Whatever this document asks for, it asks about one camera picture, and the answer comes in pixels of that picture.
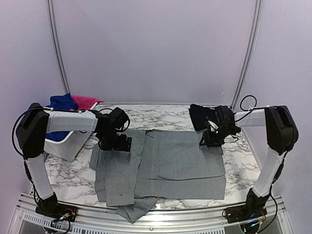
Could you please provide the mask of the right aluminium corner post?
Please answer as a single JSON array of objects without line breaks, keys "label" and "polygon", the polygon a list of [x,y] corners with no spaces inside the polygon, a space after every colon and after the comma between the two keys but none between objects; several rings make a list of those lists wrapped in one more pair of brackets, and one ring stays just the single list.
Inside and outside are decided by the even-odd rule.
[{"label": "right aluminium corner post", "polygon": [[236,86],[236,90],[234,93],[234,97],[231,102],[231,108],[235,109],[237,107],[239,97],[242,93],[243,85],[247,77],[248,69],[250,66],[252,54],[255,48],[258,30],[260,26],[260,18],[261,18],[261,10],[262,10],[262,0],[256,0],[255,1],[255,7],[254,7],[254,13],[253,13],[253,20],[252,20],[252,26],[251,31],[249,35],[249,40],[247,44],[247,50],[245,53],[245,57],[243,60],[242,68],[240,71],[238,83]]}]

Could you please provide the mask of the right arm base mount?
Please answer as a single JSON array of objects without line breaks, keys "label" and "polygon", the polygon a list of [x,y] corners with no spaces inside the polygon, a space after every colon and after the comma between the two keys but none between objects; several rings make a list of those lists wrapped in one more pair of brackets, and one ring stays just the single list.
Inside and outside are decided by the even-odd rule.
[{"label": "right arm base mount", "polygon": [[248,211],[245,205],[227,207],[223,210],[222,216],[227,219],[228,223],[253,221],[259,219],[262,221],[267,215],[265,207],[257,208],[255,211]]}]

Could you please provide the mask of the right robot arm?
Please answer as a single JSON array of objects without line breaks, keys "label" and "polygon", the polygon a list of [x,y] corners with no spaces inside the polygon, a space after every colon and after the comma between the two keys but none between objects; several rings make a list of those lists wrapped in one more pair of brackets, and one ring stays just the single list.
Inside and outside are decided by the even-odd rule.
[{"label": "right robot arm", "polygon": [[265,127],[267,156],[261,173],[248,192],[242,215],[252,218],[265,205],[272,194],[273,184],[284,168],[286,155],[298,141],[299,133],[287,106],[253,107],[248,111],[234,113],[227,106],[213,108],[215,118],[206,118],[207,129],[203,132],[200,146],[220,147],[225,138],[235,135],[243,127]]}]

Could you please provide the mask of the grey garment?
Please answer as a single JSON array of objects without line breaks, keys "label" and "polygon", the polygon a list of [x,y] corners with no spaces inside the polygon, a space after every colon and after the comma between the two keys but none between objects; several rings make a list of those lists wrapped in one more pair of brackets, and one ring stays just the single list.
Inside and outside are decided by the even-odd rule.
[{"label": "grey garment", "polygon": [[95,145],[90,167],[96,172],[100,202],[134,223],[159,198],[223,199],[226,177],[220,147],[200,146],[202,132],[129,130],[129,152]]}]

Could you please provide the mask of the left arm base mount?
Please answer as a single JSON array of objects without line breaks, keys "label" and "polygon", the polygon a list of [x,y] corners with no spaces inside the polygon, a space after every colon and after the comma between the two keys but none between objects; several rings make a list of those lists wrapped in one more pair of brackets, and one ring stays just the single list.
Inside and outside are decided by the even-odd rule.
[{"label": "left arm base mount", "polygon": [[61,204],[58,202],[50,202],[37,206],[35,211],[37,214],[53,218],[54,222],[74,222],[78,208],[76,206]]}]

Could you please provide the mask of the left aluminium corner post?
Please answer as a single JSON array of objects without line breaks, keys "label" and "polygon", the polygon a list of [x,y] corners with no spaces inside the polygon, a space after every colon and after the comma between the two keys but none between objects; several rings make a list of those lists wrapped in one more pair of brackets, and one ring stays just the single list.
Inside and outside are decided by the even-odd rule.
[{"label": "left aluminium corner post", "polygon": [[55,15],[55,7],[53,0],[47,0],[47,11],[48,11],[48,19],[50,24],[50,31],[52,36],[52,44],[56,55],[56,61],[58,65],[58,70],[60,74],[61,83],[65,93],[70,92],[70,85],[67,78],[64,61],[61,54],[61,46],[59,43],[58,31],[57,31],[57,21]]}]

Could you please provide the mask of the black t-shirt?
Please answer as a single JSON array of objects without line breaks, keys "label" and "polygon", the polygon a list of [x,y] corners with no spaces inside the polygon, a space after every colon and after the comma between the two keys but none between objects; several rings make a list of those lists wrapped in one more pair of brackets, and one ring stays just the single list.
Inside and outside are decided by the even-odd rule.
[{"label": "black t-shirt", "polygon": [[189,115],[196,131],[206,128],[206,122],[210,121],[221,126],[221,123],[234,121],[234,113],[228,106],[204,107],[196,104],[191,104]]}]

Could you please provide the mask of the blue garment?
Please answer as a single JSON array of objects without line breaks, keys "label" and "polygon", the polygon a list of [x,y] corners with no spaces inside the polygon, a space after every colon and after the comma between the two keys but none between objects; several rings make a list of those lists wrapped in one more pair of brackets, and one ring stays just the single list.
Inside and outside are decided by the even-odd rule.
[{"label": "blue garment", "polygon": [[[78,110],[78,105],[74,102],[70,93],[67,93],[63,96],[51,96],[50,105],[48,105],[47,107],[65,111]],[[60,142],[64,140],[68,134],[69,131],[51,132],[46,134],[46,139]]]}]

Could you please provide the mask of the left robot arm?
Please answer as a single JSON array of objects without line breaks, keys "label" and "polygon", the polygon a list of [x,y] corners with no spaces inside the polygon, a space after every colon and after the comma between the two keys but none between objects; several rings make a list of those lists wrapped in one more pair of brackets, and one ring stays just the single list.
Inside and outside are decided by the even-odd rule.
[{"label": "left robot arm", "polygon": [[11,139],[16,152],[22,156],[26,175],[34,190],[37,207],[51,217],[62,209],[50,184],[44,165],[46,134],[59,131],[95,133],[103,151],[129,152],[131,137],[124,134],[128,115],[116,107],[108,114],[98,110],[65,111],[32,103],[14,123]]}]

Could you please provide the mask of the aluminium front frame rail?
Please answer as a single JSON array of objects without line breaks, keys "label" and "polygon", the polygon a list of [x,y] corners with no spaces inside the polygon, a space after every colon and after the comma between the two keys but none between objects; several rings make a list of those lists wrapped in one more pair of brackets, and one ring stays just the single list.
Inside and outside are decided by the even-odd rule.
[{"label": "aluminium front frame rail", "polygon": [[229,223],[230,206],[195,210],[154,210],[135,223],[119,216],[115,209],[76,205],[76,219],[53,222],[36,213],[33,196],[21,194],[9,227],[10,234],[291,234],[282,198],[269,200],[267,214],[252,220]]}]

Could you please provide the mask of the white plastic laundry basket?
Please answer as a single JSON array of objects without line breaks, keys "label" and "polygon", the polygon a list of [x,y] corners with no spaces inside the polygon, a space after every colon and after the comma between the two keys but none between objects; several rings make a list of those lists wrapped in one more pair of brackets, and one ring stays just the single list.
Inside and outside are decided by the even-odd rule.
[{"label": "white plastic laundry basket", "polygon": [[74,161],[95,130],[98,121],[96,115],[89,110],[75,112],[56,111],[50,108],[46,113],[49,114],[47,133],[69,131],[69,134],[60,142],[46,139],[44,151],[69,162]]}]

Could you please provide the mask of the aluminium corner post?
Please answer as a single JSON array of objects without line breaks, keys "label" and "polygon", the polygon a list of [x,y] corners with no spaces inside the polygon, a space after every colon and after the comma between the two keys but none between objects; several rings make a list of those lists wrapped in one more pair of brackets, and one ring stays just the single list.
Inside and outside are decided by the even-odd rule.
[{"label": "aluminium corner post", "polygon": [[50,31],[52,36],[52,44],[56,55],[56,61],[58,65],[58,70],[60,74],[61,83],[65,93],[70,92],[70,85],[67,78],[64,61],[61,54],[61,46],[59,43],[58,31],[57,31],[57,21],[55,15],[55,7],[53,0],[47,0],[47,11],[48,11],[48,19],[50,24]]},{"label": "aluminium corner post", "polygon": [[239,97],[242,93],[243,85],[247,77],[248,69],[250,66],[252,54],[255,48],[258,30],[260,26],[260,18],[261,18],[261,10],[262,10],[262,0],[256,0],[255,1],[255,7],[254,7],[254,13],[253,13],[253,20],[252,20],[252,26],[251,31],[249,35],[249,40],[247,44],[247,50],[245,53],[245,57],[243,60],[242,68],[240,71],[238,83],[236,86],[236,90],[234,93],[234,97],[231,102],[231,108],[235,109],[237,107]]}]

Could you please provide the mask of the pink garment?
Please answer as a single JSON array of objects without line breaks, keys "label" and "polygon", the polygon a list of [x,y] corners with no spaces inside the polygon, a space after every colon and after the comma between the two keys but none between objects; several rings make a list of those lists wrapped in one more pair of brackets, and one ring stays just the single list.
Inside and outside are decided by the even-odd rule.
[{"label": "pink garment", "polygon": [[91,110],[96,104],[103,103],[104,101],[94,97],[84,97],[71,95],[73,101],[78,106],[78,110]]}]

